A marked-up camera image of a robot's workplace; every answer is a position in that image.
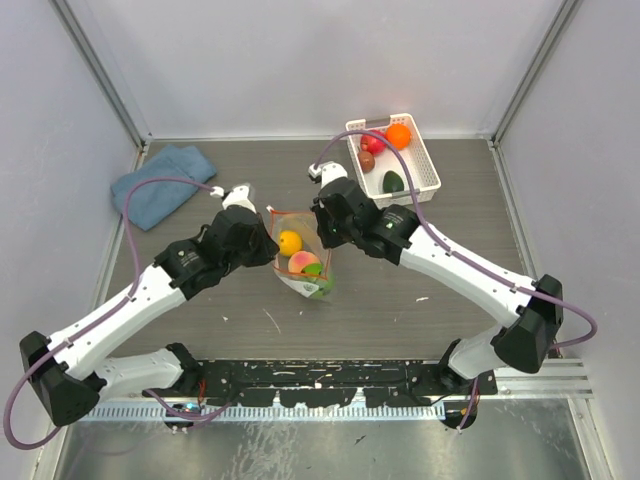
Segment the pink toy peach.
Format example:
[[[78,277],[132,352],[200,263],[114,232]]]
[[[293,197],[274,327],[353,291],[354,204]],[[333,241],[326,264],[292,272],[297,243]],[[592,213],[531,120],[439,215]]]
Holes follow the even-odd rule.
[[[319,257],[305,250],[292,255],[288,260],[287,267],[291,274],[319,275],[323,270],[323,264]]]

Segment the green toy fruit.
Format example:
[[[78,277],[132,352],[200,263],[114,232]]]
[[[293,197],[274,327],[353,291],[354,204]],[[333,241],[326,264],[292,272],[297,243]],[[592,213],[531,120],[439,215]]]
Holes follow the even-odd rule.
[[[303,270],[305,286],[310,287],[310,299],[324,299],[334,288],[335,276],[333,271],[321,263],[312,263]]]

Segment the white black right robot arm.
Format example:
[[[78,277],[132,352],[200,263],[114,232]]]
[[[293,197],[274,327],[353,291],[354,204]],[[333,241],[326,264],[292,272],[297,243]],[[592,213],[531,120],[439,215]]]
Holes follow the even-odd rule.
[[[369,257],[425,274],[495,320],[494,327],[449,345],[435,373],[444,390],[462,393],[479,375],[503,366],[540,370],[563,322],[558,280],[508,272],[499,282],[499,266],[457,244],[445,247],[416,212],[397,204],[379,208],[346,177],[323,183],[312,211],[325,247],[353,244]]]

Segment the yellow toy lemon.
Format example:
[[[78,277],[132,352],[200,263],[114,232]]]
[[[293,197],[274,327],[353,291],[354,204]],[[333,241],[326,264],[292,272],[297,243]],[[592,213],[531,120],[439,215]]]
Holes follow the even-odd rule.
[[[291,257],[303,249],[302,237],[293,230],[282,230],[279,234],[280,254]]]

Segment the orange toy fruit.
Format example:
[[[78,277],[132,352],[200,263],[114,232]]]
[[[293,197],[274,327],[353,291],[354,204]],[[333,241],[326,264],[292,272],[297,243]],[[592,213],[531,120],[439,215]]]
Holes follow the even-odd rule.
[[[394,123],[387,128],[385,137],[396,149],[402,150],[410,144],[412,133],[408,126]]]

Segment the dark green toy avocado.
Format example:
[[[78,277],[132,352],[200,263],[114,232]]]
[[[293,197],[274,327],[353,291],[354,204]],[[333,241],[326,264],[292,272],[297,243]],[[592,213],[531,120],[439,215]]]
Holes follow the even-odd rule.
[[[382,190],[386,194],[393,194],[405,190],[403,178],[395,171],[389,170],[384,174]]]

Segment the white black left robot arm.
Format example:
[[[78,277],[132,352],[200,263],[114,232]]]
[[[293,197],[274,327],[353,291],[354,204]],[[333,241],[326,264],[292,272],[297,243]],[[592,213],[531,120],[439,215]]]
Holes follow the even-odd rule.
[[[217,286],[240,267],[271,263],[278,253],[260,214],[231,206],[198,235],[170,243],[130,286],[69,327],[20,342],[28,381],[57,427],[109,398],[143,390],[194,393],[202,367],[180,343],[146,355],[111,353],[164,313]]]

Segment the clear zip bag orange zipper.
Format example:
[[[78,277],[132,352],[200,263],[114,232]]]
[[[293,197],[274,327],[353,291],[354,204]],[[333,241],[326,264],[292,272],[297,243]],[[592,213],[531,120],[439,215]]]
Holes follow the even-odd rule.
[[[279,247],[272,268],[287,287],[310,300],[325,300],[335,285],[332,252],[325,248],[311,212],[267,207],[270,235]]]

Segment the red toy apple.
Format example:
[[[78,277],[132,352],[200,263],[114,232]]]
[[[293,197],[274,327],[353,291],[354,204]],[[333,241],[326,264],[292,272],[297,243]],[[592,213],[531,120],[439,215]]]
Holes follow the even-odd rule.
[[[373,156],[383,153],[387,145],[385,134],[380,130],[373,130],[374,135],[362,135],[360,138],[360,150]]]

